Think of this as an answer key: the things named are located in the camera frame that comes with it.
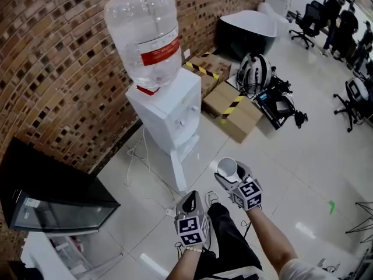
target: leg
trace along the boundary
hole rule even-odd
[[[340,29],[336,27],[334,30],[334,35],[333,35],[333,39],[331,43],[331,45],[333,46],[332,48],[333,53],[337,51],[338,49],[339,42],[340,42],[340,36],[341,36]]]
[[[350,64],[351,66],[354,66],[354,64],[355,64],[355,62],[356,62],[356,60],[357,60],[357,58],[359,57],[359,55],[360,55],[360,53],[361,53],[361,49],[362,49],[362,48],[363,48],[363,47],[362,47],[361,45],[358,45],[358,46],[357,46],[357,48],[356,48],[354,54],[351,56],[351,58],[350,58],[350,60],[349,60],[349,64]]]
[[[344,41],[346,40],[346,36],[339,31],[338,38],[335,41],[335,46],[333,46],[333,50],[338,51],[339,53],[343,50]]]
[[[328,33],[328,37],[325,41],[325,45],[324,45],[324,50],[327,50],[329,49],[332,41],[333,41],[333,36],[334,36],[334,32],[336,30],[336,25],[335,24],[332,24],[330,27],[329,27],[329,33]]]
[[[366,49],[364,47],[361,47],[360,55],[358,56],[358,60],[355,64],[355,70],[356,71],[360,70],[366,55],[367,55]]]
[[[219,261],[216,258],[215,253],[206,248],[203,248],[203,250],[205,252],[203,252],[199,257],[196,273],[194,275],[195,280],[216,274],[216,267],[219,266]]]
[[[229,271],[247,266],[254,266],[261,270],[260,261],[238,231],[228,209],[220,203],[215,203],[207,214],[215,230],[219,245],[219,260],[224,270]]]
[[[343,48],[339,51],[340,52],[340,57],[345,58],[347,55],[347,51],[351,47],[351,42],[352,42],[352,36],[346,38],[346,41],[343,44]]]

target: water bottle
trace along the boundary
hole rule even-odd
[[[104,9],[110,35],[131,79],[156,91],[181,67],[175,0],[110,0]]]

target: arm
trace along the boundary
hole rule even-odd
[[[259,208],[250,209],[246,214],[254,227],[263,252],[276,272],[280,274],[287,262],[298,258],[294,248],[281,230]]]
[[[202,245],[193,246],[202,249]],[[166,280],[193,280],[197,269],[200,253],[185,250]]]

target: bracelet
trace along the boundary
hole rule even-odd
[[[198,253],[205,252],[203,249],[192,248],[192,247],[189,247],[189,246],[187,246],[185,248],[188,249],[188,250],[194,251],[194,252],[198,252]]]

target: brick wall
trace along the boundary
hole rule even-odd
[[[15,135],[89,171],[136,121],[107,1],[0,0],[0,159]],[[210,49],[221,15],[261,1],[177,0],[182,49]]]

